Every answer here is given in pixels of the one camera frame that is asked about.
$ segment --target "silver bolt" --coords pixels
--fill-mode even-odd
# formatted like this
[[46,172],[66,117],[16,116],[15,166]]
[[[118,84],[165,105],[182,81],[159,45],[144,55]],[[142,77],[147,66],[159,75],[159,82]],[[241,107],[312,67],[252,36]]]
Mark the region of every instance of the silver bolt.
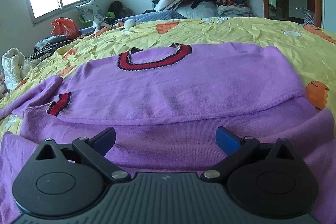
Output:
[[218,171],[216,170],[208,170],[208,171],[205,171],[203,173],[203,175],[207,178],[207,179],[215,179],[215,178],[218,178],[221,173],[219,173]]
[[126,171],[119,170],[114,171],[111,176],[114,179],[125,179],[128,176],[128,173]]

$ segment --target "floral pillow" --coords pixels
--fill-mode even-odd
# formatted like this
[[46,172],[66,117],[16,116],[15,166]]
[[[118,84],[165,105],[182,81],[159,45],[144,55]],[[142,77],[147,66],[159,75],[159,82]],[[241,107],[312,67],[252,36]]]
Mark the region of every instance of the floral pillow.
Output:
[[95,0],[90,0],[88,3],[76,6],[76,8],[85,21],[93,20],[93,17],[96,17],[98,20],[103,20],[106,17]]

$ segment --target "purple sweater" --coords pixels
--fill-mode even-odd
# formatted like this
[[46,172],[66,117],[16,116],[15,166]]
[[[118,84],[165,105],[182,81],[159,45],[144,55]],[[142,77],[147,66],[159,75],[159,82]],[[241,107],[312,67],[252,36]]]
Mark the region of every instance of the purple sweater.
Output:
[[334,121],[316,114],[299,76],[275,47],[223,43],[153,48],[94,60],[66,80],[53,76],[0,111],[23,117],[6,133],[0,157],[2,223],[18,216],[11,184],[46,137],[70,143],[108,126],[106,158],[127,170],[201,172],[226,155],[215,143],[225,126],[261,142],[290,139],[319,181],[313,215],[335,223]]

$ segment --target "green plastic chair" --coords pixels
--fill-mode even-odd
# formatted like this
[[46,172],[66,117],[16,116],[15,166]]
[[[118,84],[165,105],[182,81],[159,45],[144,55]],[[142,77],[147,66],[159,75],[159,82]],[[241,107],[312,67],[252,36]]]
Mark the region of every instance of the green plastic chair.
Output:
[[[106,17],[112,17],[112,18],[116,17],[113,12],[108,12],[108,13],[105,14],[105,16]],[[93,19],[85,21],[84,18],[82,17],[82,15],[79,15],[79,21],[83,24],[87,24],[87,23],[92,23]]]

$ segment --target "checkered cloth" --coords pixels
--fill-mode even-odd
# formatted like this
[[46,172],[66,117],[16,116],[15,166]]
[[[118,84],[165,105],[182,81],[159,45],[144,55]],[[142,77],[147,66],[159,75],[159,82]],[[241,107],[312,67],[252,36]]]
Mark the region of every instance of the checkered cloth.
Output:
[[297,9],[299,9],[301,12],[304,13],[303,24],[314,26],[314,24],[315,24],[315,14],[312,11],[309,11],[306,8],[299,7]]

